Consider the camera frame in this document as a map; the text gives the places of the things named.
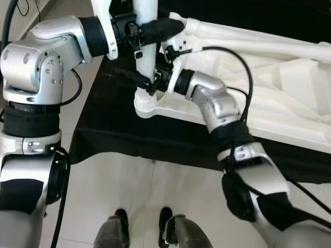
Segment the floor tile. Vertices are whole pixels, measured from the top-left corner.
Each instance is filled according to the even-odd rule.
[[[41,236],[39,248],[50,248],[51,237]],[[59,239],[56,248],[91,248],[92,244]]]
[[[116,209],[126,209],[131,247],[142,247],[153,164],[119,153],[97,154],[72,167],[60,238],[92,243]],[[47,209],[43,235],[52,237],[59,202]]]
[[[214,247],[266,247],[249,224],[228,210],[222,172],[156,161],[149,201],[144,248],[157,247],[162,207],[196,222]]]
[[[83,89],[80,96],[69,105],[61,107],[60,128],[64,133],[73,133],[80,114],[84,108],[85,101],[93,85],[95,76],[99,70],[102,57],[94,58],[91,64],[77,67],[77,73],[80,75],[83,83]],[[70,99],[77,91],[78,83],[72,73],[68,73],[64,80],[63,101]]]

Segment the white plastic part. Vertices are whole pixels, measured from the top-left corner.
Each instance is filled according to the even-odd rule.
[[[148,23],[157,19],[158,0],[134,0],[133,8],[137,14],[137,24]],[[143,57],[136,59],[136,69],[142,75],[154,81],[156,44],[141,47]],[[145,90],[137,89],[134,105],[142,113],[148,113],[156,107],[156,96],[150,96]]]
[[[114,60],[118,58],[118,48],[109,14],[111,2],[112,0],[91,0],[93,14],[98,17],[107,40],[109,49],[107,57],[109,60]]]
[[[182,20],[186,29],[168,40],[163,47],[171,44],[175,50],[183,50],[220,44],[226,39],[241,43],[278,42],[283,46],[306,45],[312,49],[321,47],[305,41],[254,32],[250,30],[203,23],[183,19],[172,13],[171,17]],[[329,54],[329,44],[325,54]],[[296,56],[290,53],[265,53],[265,50],[239,51],[251,68],[254,92],[248,115],[248,126],[252,135],[299,147],[331,153],[331,65],[312,60],[308,53],[300,51]],[[230,54],[218,51],[204,51],[183,55],[174,61],[173,77],[168,92],[158,93],[155,108],[136,112],[143,118],[154,115],[182,119],[204,124],[198,107],[185,100],[184,96],[173,93],[175,81],[181,69],[199,70],[222,79],[228,86],[248,89],[248,80],[240,62]],[[241,111],[245,97],[229,90],[237,99]]]

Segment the black tablecloth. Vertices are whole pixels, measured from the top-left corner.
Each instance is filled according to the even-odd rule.
[[[211,2],[217,7],[208,5]],[[329,16],[307,6],[270,6],[259,0],[231,3],[161,1],[161,13],[164,14],[168,10],[203,21],[291,38],[313,42],[331,41]],[[135,68],[132,55],[121,52],[120,58],[116,61],[103,59],[73,135],[70,147],[73,164],[99,152],[112,151],[183,165],[219,169],[216,151],[205,126],[163,116],[154,116],[150,119],[138,117],[133,106],[136,88],[127,79],[115,76],[116,68]],[[279,168],[296,180],[331,182],[331,154],[261,138],[256,140],[264,145]]]

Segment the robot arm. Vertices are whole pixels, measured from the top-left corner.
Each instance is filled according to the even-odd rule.
[[[174,91],[194,102],[202,113],[225,173],[222,187],[227,205],[235,216],[252,223],[268,247],[326,247],[331,242],[331,232],[325,228],[330,228],[328,224],[322,226],[323,221],[317,223],[313,215],[291,205],[286,179],[263,146],[249,134],[237,102],[222,80],[182,70]],[[197,235],[192,230],[186,233],[185,240],[190,240],[190,233]],[[164,234],[167,243],[171,236]]]
[[[94,17],[41,22],[2,52],[0,247],[38,247],[47,205],[65,194],[69,168],[61,154],[58,115],[66,73],[96,56],[116,59],[120,47],[142,57],[142,45],[164,41],[184,29],[170,19],[139,26],[133,11],[111,19],[110,3],[92,1]]]

